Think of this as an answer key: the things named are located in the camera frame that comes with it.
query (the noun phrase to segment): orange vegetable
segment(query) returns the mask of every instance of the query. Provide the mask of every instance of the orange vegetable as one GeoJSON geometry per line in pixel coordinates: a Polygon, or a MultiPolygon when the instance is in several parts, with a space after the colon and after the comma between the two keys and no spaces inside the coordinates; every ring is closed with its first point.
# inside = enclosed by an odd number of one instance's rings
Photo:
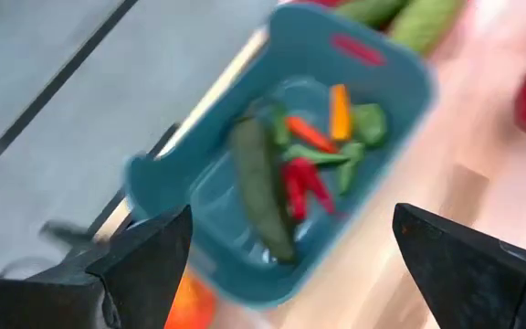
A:
{"type": "Polygon", "coordinates": [[[206,329],[215,317],[216,297],[186,271],[163,329],[206,329]]]}
{"type": "Polygon", "coordinates": [[[352,137],[351,102],[343,84],[330,88],[330,133],[334,141],[344,142],[352,137]]]}
{"type": "Polygon", "coordinates": [[[338,153],[338,148],[326,136],[318,132],[303,119],[290,116],[286,119],[289,130],[305,142],[327,153],[338,153]]]}

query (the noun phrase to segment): black strip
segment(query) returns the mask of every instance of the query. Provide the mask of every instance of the black strip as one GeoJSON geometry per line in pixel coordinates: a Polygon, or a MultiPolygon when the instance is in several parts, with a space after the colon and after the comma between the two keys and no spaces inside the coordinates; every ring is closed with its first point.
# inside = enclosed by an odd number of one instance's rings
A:
{"type": "Polygon", "coordinates": [[[54,97],[64,83],[80,67],[84,60],[92,53],[109,32],[119,23],[125,14],[137,3],[137,0],[123,0],[123,2],[110,14],[109,18],[99,29],[82,45],[74,57],[60,70],[60,72],[48,83],[40,94],[27,106],[24,112],[17,118],[14,124],[9,127],[0,137],[0,156],[9,145],[24,131],[24,129],[34,120],[36,115],[42,111],[44,106],[54,97]]]}
{"type": "MultiPolygon", "coordinates": [[[[168,128],[165,133],[162,135],[159,141],[153,146],[153,148],[148,152],[147,154],[150,157],[156,157],[160,151],[162,151],[163,147],[168,143],[168,141],[172,138],[175,131],[178,130],[180,127],[180,124],[174,123],[168,128]]],[[[125,198],[125,194],[123,193],[122,189],[119,189],[117,193],[113,196],[113,198],[107,203],[107,206],[103,208],[100,212],[100,214],[95,218],[95,220],[92,221],[92,224],[90,224],[89,228],[87,229],[87,234],[94,235],[97,233],[99,228],[102,226],[102,224],[109,218],[110,214],[115,210],[115,208],[119,205],[119,203],[125,198]]],[[[117,228],[117,231],[115,231],[115,234],[123,232],[129,224],[133,221],[132,214],[127,215],[127,217],[123,220],[123,222],[119,225],[117,228]]],[[[68,255],[65,257],[65,259],[70,258],[72,256],[76,256],[77,250],[71,250],[68,255]]]]}

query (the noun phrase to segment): carrot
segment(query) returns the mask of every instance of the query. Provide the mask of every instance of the carrot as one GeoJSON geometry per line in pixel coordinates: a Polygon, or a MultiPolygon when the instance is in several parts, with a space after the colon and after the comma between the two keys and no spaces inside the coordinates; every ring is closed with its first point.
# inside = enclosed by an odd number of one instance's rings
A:
{"type": "Polygon", "coordinates": [[[323,134],[319,133],[312,126],[301,118],[289,116],[286,118],[289,130],[305,142],[317,147],[327,153],[338,153],[338,148],[323,134]]]}
{"type": "Polygon", "coordinates": [[[343,84],[330,88],[331,122],[330,133],[334,141],[348,141],[352,136],[351,102],[343,84]]]}

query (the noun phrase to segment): wooden table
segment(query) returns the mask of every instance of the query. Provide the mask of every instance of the wooden table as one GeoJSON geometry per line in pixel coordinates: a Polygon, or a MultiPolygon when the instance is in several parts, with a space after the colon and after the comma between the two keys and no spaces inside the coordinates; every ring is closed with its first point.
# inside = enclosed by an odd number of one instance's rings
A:
{"type": "MultiPolygon", "coordinates": [[[[167,152],[265,41],[259,31],[184,122],[167,152]]],[[[277,328],[435,328],[396,246],[394,205],[408,202],[526,248],[526,135],[512,101],[526,73],[526,1],[477,0],[429,60],[437,102],[360,218],[291,301],[277,328]]],[[[112,234],[124,203],[98,232],[112,234]]]]}

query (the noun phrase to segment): basket handle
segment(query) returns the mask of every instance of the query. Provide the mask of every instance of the basket handle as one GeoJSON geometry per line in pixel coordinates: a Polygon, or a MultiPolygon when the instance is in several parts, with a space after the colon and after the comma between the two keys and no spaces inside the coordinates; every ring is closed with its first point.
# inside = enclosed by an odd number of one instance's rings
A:
{"type": "Polygon", "coordinates": [[[358,59],[364,65],[383,66],[385,63],[385,58],[379,50],[366,46],[364,43],[346,34],[337,33],[331,35],[331,44],[346,55],[358,59]]]}

